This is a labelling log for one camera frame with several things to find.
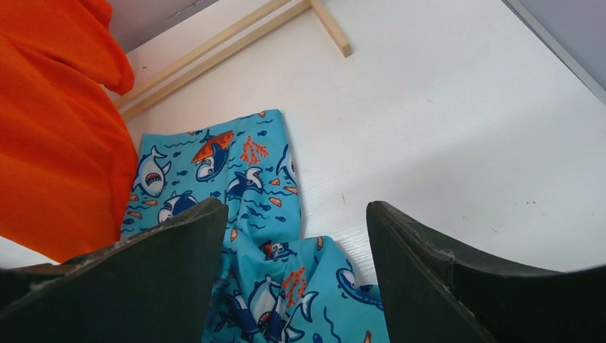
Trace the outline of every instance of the blue fabric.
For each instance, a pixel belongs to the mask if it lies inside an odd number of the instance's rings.
[[[299,189],[279,111],[147,134],[140,153],[123,237],[207,197],[229,206],[203,342],[389,341],[378,288],[355,283],[330,237],[299,239]]]

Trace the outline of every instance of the wooden stick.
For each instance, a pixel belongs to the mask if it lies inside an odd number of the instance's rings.
[[[245,29],[248,29],[251,25],[265,18],[273,11],[287,4],[289,1],[290,0],[271,0],[267,4],[259,7],[251,14],[238,20],[235,24],[219,32],[219,34],[212,37],[208,41],[205,41],[202,45],[190,51],[188,54],[185,54],[180,59],[177,59],[173,64],[164,68],[164,70],[160,71],[157,75],[152,77],[150,80],[146,81],[144,84],[132,89],[130,92],[114,100],[114,105],[116,105],[118,109],[126,106],[127,104],[135,100],[137,97],[141,96],[143,93],[149,91],[164,80],[175,75],[175,73],[177,73],[179,70],[190,65],[193,61],[196,61],[201,56],[207,54],[212,49],[225,43],[235,35],[244,31]]]
[[[261,25],[258,29],[255,29],[253,32],[247,34],[232,45],[220,51],[218,54],[208,58],[206,61],[203,61],[201,64],[195,66],[185,74],[169,82],[166,86],[162,87],[161,89],[158,89],[153,94],[149,95],[147,98],[136,103],[135,105],[133,105],[133,107],[127,109],[125,112],[122,113],[122,118],[124,119],[124,121],[128,121],[141,114],[143,111],[146,111],[147,109],[155,106],[156,104],[163,101],[172,94],[176,93],[183,87],[192,83],[194,80],[198,79],[202,75],[216,68],[217,66],[225,62],[227,59],[232,58],[234,55],[238,54],[242,50],[246,49],[247,47],[262,39],[263,37],[272,33],[276,29],[279,29],[281,26],[285,25],[292,19],[297,18],[299,15],[303,14],[306,10],[308,10],[311,6],[312,5],[310,4],[309,0],[303,0],[299,2],[292,8],[286,10],[284,13],[280,14],[279,16],[276,16],[272,20]]]
[[[326,7],[324,7],[324,4],[322,4],[320,0],[309,0],[309,2],[312,3],[312,8],[314,9],[314,12],[316,12],[318,19],[320,19],[322,25],[324,25],[324,28],[326,31],[328,31],[328,34],[337,45],[339,50],[341,50],[343,57],[348,57],[351,55],[352,47],[349,45],[349,41],[347,41],[347,38],[345,38],[343,31],[341,31],[339,28],[339,25],[337,25],[330,13],[328,13]]]

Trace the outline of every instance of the orange shirt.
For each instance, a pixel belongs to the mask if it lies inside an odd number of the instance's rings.
[[[0,0],[0,235],[63,262],[114,243],[136,169],[133,74],[103,0]]]

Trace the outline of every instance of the white wooden floor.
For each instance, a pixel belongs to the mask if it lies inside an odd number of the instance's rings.
[[[221,0],[129,54],[138,81],[263,4]],[[281,109],[304,235],[333,236],[375,280],[372,200],[507,259],[606,261],[606,106],[500,0],[330,0],[128,123],[172,134]]]

